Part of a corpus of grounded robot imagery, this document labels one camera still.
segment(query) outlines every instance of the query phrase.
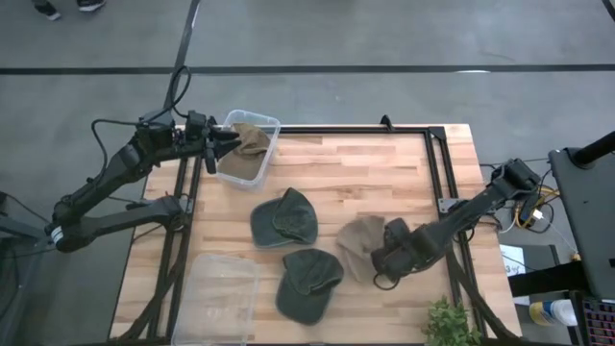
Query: baseball cap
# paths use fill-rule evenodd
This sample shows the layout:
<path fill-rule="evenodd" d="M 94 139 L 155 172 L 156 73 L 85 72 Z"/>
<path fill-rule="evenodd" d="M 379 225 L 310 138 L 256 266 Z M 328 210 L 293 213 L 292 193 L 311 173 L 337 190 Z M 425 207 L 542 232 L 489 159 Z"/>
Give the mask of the baseball cap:
<path fill-rule="evenodd" d="M 344 268 L 334 255 L 318 249 L 288 254 L 283 264 L 286 272 L 276 296 L 278 311 L 295 322 L 315 325 L 341 283 Z"/>
<path fill-rule="evenodd" d="M 271 140 L 259 127 L 247 123 L 234 123 L 241 144 L 220 160 L 217 170 L 220 173 L 252 181 L 267 154 Z"/>
<path fill-rule="evenodd" d="M 382 247 L 384 218 L 365 216 L 342 227 L 337 233 L 341 257 L 351 274 L 360 283 L 372 283 L 377 272 L 372 264 L 372 251 Z"/>
<path fill-rule="evenodd" d="M 291 242 L 313 244 L 318 236 L 316 211 L 308 198 L 290 187 L 281 198 L 265 202 L 250 215 L 252 240 L 268 248 Z"/>

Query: white bottle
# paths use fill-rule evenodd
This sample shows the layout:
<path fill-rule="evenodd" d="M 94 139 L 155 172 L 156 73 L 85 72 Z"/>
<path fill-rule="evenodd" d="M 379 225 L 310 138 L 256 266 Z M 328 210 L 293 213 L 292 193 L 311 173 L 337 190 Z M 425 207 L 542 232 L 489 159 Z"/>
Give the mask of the white bottle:
<path fill-rule="evenodd" d="M 564 325 L 576 326 L 577 317 L 570 299 L 559 299 L 532 303 L 529 306 L 529 316 L 541 326 Z"/>

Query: empty plastic container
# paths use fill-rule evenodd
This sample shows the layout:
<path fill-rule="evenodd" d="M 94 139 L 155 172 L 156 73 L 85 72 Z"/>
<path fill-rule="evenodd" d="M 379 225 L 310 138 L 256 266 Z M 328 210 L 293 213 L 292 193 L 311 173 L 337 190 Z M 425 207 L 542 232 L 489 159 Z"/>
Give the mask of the empty plastic container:
<path fill-rule="evenodd" d="M 192 262 L 175 346 L 245 345 L 253 329 L 258 265 L 250 259 L 201 255 Z"/>

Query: wooden table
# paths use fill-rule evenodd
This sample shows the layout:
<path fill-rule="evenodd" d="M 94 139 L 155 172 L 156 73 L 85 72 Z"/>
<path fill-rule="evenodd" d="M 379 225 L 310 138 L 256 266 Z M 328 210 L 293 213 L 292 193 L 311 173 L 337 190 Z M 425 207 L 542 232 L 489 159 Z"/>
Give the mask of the wooden table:
<path fill-rule="evenodd" d="M 472 198 L 482 190 L 484 183 L 470 127 L 445 127 L 459 195 Z M 303 192 L 316 209 L 319 236 L 314 246 L 335 255 L 339 255 L 335 245 L 337 231 L 358 216 L 383 215 L 387 220 L 403 217 L 411 229 L 436 220 L 422 136 L 292 135 L 281 136 L 278 143 L 261 193 L 231 189 L 203 173 L 190 239 L 188 270 L 192 260 L 201 254 L 237 256 L 255 260 L 260 265 L 250 342 L 424 342 L 421 328 L 428 319 L 430 302 L 443 295 L 450 296 L 444 260 L 426 272 L 402 279 L 392 291 L 359 284 L 347 275 L 335 289 L 324 319 L 316 326 L 305 327 L 284 318 L 274 304 L 283 274 L 282 257 L 301 247 L 257 250 L 252 243 L 249 224 L 250 212 L 255 206 L 282 196 L 290 186 Z M 437 146 L 436 155 L 447 195 Z M 178 163 L 171 161 L 155 170 L 147 181 L 145 197 L 157 198 L 166 192 L 172 193 L 177 167 Z M 143 226 L 136 233 L 148 228 Z M 164 230 L 156 231 L 133 245 L 111 336 L 122 334 L 130 326 L 154 292 L 163 234 Z M 470 245 L 481 294 L 506 326 L 521 334 L 495 231 L 491 227 L 478 227 Z M 161 319 L 163 330 L 165 316 Z"/>

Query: yellow cable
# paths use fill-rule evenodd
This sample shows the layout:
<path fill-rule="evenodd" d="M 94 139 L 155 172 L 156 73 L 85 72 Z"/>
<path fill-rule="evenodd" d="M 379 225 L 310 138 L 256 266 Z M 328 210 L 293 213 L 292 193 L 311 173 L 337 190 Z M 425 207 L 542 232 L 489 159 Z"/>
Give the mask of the yellow cable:
<path fill-rule="evenodd" d="M 540 188 L 539 193 L 542 193 L 542 192 L 543 192 L 543 190 L 548 191 L 548 193 L 546 193 L 546 194 L 542 195 L 542 196 L 541 196 L 541 197 L 540 197 L 540 198 L 536 201 L 536 203 L 534 204 L 534 206 L 533 206 L 533 207 L 532 207 L 532 209 L 531 209 L 531 213 L 530 213 L 530 215 L 532 215 L 532 214 L 534 213 L 534 211 L 535 211 L 535 210 L 537 210 L 537 209 L 538 209 L 538 208 L 539 208 L 539 207 L 543 204 L 543 202 L 545 202 L 545 201 L 547 200 L 547 198 L 548 198 L 549 196 L 554 196 L 554 195 L 559 196 L 559 189 L 552 189 L 552 188 L 550 188 L 550 187 L 542 186 L 542 187 Z M 519 213 L 520 213 L 520 212 L 521 212 L 521 206 L 517 206 L 517 207 L 515 208 L 515 212 L 514 212 L 514 216 L 515 216 L 515 217 L 514 217 L 514 218 L 515 218 L 515 220 L 514 220 L 514 221 L 515 221 L 515 224 L 517 225 L 517 227 L 525 229 L 525 228 L 527 228 L 527 227 L 528 227 L 528 224 L 529 224 L 529 221 L 531 220 L 531 217 L 528 217 L 528 219 L 526 219 L 526 221 L 525 221 L 523 224 L 521 224 L 521 222 L 519 221 Z"/>

